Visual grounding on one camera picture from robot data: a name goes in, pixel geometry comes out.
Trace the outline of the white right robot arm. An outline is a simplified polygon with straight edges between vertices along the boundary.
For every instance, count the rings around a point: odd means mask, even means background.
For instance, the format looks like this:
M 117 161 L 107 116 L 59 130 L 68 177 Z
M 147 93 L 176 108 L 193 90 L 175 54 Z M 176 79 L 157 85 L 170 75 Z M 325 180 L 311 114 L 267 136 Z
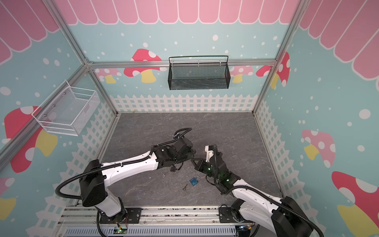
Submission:
M 213 156 L 209 161 L 191 159 L 195 170 L 213 178 L 222 195 L 236 198 L 235 219 L 255 222 L 272 231 L 278 237 L 309 237 L 321 229 L 306 216 L 300 206 L 289 196 L 278 198 L 249 185 L 230 172 L 221 158 Z

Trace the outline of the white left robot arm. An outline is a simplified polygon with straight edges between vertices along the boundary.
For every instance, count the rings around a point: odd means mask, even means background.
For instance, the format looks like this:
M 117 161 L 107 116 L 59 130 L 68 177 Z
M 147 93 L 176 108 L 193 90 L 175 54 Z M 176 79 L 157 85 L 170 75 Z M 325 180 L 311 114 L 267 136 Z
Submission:
M 109 186 L 130 176 L 165 167 L 175 167 L 192 159 L 196 151 L 187 138 L 179 138 L 173 145 L 153 145 L 142 155 L 113 163 L 92 161 L 80 178 L 82 204 L 95 207 L 109 219 L 127 217 L 121 198 Z

